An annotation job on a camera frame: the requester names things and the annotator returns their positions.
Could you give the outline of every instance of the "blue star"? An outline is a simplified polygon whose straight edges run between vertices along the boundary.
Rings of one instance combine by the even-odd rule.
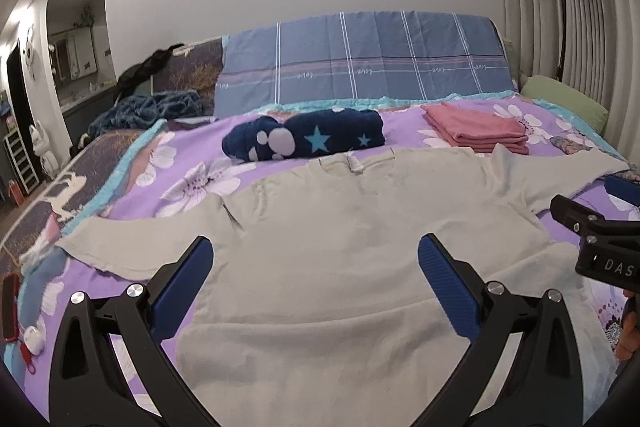
[[[358,140],[360,140],[360,146],[361,147],[366,147],[367,145],[369,145],[369,142],[371,141],[370,138],[367,138],[366,134],[362,134],[362,136],[358,136]]]
[[[309,136],[305,136],[305,140],[307,140],[311,144],[311,154],[316,151],[324,151],[329,152],[329,149],[324,145],[327,140],[331,138],[330,134],[320,134],[320,129],[316,125],[316,130],[313,134]]]

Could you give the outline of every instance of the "metal screw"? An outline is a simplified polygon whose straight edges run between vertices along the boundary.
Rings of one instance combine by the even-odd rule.
[[[76,292],[71,295],[71,302],[73,302],[73,304],[79,304],[82,301],[84,301],[84,292]]]
[[[497,281],[491,281],[486,288],[492,295],[502,295],[504,293],[504,286]]]
[[[127,295],[129,297],[140,297],[145,287],[142,284],[132,284],[127,288]]]
[[[562,294],[558,290],[549,290],[546,294],[553,302],[560,302],[562,300]]]

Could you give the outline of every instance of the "smartphone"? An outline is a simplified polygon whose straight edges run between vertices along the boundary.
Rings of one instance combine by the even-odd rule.
[[[18,340],[18,289],[20,277],[12,273],[2,280],[2,336],[6,343]]]

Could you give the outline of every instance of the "fire extinguisher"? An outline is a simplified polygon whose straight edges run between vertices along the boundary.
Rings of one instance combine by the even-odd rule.
[[[18,206],[24,203],[24,196],[22,195],[20,186],[13,180],[9,182],[9,194]]]

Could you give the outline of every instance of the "folded pink cloth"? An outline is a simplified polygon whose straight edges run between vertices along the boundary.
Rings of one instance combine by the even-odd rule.
[[[452,146],[493,152],[501,143],[517,154],[529,154],[524,126],[513,118],[461,109],[449,103],[422,105],[423,118]]]

